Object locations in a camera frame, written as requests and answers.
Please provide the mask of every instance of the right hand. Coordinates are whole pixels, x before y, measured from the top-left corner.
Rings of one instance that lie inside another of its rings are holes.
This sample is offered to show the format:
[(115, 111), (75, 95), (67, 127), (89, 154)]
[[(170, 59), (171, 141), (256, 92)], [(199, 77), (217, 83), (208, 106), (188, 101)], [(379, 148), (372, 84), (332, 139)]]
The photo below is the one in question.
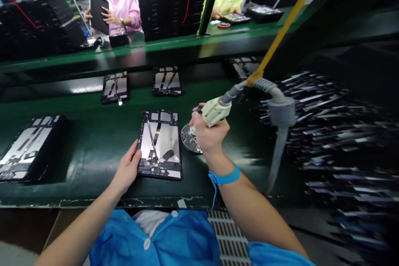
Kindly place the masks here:
[(89, 8), (88, 10), (86, 10), (83, 14), (84, 20), (86, 21), (86, 23), (88, 24), (90, 19), (93, 18), (93, 16), (90, 14), (91, 12), (91, 8)]
[(211, 18), (214, 19), (214, 20), (218, 20), (218, 19), (223, 18), (223, 14), (222, 14), (222, 11), (220, 10), (220, 8), (213, 7)]
[(191, 115), (190, 126), (195, 126), (199, 147), (204, 155), (222, 153), (222, 142), (227, 132), (230, 130), (228, 122), (224, 119), (209, 128), (202, 119), (202, 116), (196, 112), (197, 108), (198, 107), (193, 109), (194, 112)]

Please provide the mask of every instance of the left hand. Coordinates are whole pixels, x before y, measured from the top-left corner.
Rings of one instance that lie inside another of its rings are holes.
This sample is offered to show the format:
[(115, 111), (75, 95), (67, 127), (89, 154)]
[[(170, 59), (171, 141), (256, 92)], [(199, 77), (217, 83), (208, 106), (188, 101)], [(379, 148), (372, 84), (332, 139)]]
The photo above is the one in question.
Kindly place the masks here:
[(137, 166), (141, 159), (141, 150), (136, 151), (137, 144), (138, 139), (122, 157), (118, 170), (110, 184), (110, 187), (121, 196), (128, 190), (137, 176)]
[(113, 12), (111, 12), (109, 9), (105, 8), (104, 6), (101, 6), (101, 8), (103, 10), (105, 10), (105, 12), (106, 12), (106, 13), (103, 13), (103, 12), (101, 13), (105, 17), (105, 19), (104, 19), (105, 23), (122, 26), (122, 22), (121, 22), (120, 18), (115, 16)]
[(240, 7), (232, 7), (230, 12), (235, 12), (235, 13), (238, 13), (240, 15), (241, 14), (241, 8)]

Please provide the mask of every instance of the blue anti-static wrist strap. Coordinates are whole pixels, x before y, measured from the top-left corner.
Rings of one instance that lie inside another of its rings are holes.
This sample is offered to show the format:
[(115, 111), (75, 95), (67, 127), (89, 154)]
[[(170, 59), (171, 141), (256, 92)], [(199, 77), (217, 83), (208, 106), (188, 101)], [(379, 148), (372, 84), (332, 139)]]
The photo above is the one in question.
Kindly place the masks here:
[(209, 179), (211, 179), (213, 187), (215, 187), (215, 196), (213, 197), (212, 209), (215, 206), (215, 200), (216, 200), (216, 193), (217, 193), (216, 184), (218, 186), (222, 186), (224, 184), (233, 183), (240, 178), (240, 174), (241, 174), (240, 169), (238, 168), (238, 166), (235, 163), (234, 163), (234, 171), (231, 174), (226, 175), (226, 176), (218, 176), (218, 175), (214, 174), (213, 172), (209, 171), (208, 177), (209, 177)]

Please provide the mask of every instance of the electronic device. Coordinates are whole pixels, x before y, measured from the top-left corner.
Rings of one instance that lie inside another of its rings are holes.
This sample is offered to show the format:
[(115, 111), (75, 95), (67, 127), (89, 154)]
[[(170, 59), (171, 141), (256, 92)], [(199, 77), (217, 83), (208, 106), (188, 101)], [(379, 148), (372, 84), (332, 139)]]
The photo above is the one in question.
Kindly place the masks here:
[(129, 38), (126, 27), (122, 26), (109, 30), (109, 43), (112, 48), (128, 45)]
[(167, 180), (182, 180), (182, 157), (177, 113), (144, 111), (137, 150), (142, 156), (138, 174)]
[(96, 49), (103, 44), (101, 37), (90, 37), (80, 47), (84, 50)]
[(56, 167), (66, 123), (60, 115), (32, 118), (2, 154), (0, 181), (34, 182)]
[(256, 23), (277, 22), (283, 15), (283, 11), (271, 8), (266, 5), (250, 7), (245, 15), (251, 17)]
[(91, 8), (90, 14), (93, 18), (90, 19), (90, 27), (97, 29), (98, 31), (108, 35), (109, 24), (104, 21), (104, 16), (101, 14), (106, 13), (102, 7), (109, 9), (109, 3), (107, 0), (89, 0), (89, 6)]
[(182, 94), (177, 66), (154, 68), (154, 96), (179, 96)]
[(241, 82), (247, 80), (259, 64), (255, 57), (227, 58), (222, 62), (222, 67), (229, 78)]
[(231, 12), (227, 15), (224, 15), (222, 18), (222, 21), (228, 22), (231, 25), (239, 25), (239, 24), (248, 23), (250, 20), (251, 20), (250, 17), (246, 17), (244, 15), (240, 15), (235, 12)]
[(122, 106), (123, 100), (127, 100), (129, 97), (127, 72), (104, 76), (103, 91), (101, 93), (102, 104), (118, 102), (119, 106)]

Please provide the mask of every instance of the metal grating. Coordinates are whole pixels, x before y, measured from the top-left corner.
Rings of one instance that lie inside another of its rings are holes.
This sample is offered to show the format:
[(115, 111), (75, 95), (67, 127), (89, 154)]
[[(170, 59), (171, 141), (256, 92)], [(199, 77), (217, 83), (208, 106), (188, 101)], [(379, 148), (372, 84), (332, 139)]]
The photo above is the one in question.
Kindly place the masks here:
[(209, 210), (208, 220), (212, 224), (220, 246), (220, 261), (223, 266), (250, 266), (246, 250), (248, 240), (241, 233), (230, 215), (224, 211)]

